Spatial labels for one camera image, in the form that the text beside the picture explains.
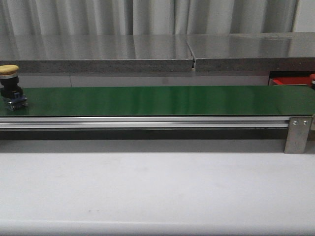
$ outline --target aluminum rail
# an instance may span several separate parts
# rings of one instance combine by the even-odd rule
[[[0,129],[26,128],[288,128],[291,117],[5,117]]]

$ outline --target stainless steel countertop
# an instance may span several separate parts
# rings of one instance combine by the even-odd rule
[[[196,71],[314,70],[315,33],[188,35]]]
[[[315,69],[314,32],[0,39],[0,64],[18,64],[21,72],[189,72],[193,59],[196,71]]]

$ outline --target conveyor belt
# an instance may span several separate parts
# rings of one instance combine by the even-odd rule
[[[293,141],[286,152],[302,152],[315,114],[315,92],[305,86],[24,91],[29,107],[12,112],[1,106],[0,129],[289,128],[287,141]]]

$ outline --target metal support leg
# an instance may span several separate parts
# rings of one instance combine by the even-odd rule
[[[285,153],[304,153],[312,117],[292,117],[286,138]]]

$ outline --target white table surface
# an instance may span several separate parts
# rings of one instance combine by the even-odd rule
[[[0,235],[314,235],[315,142],[0,141]]]

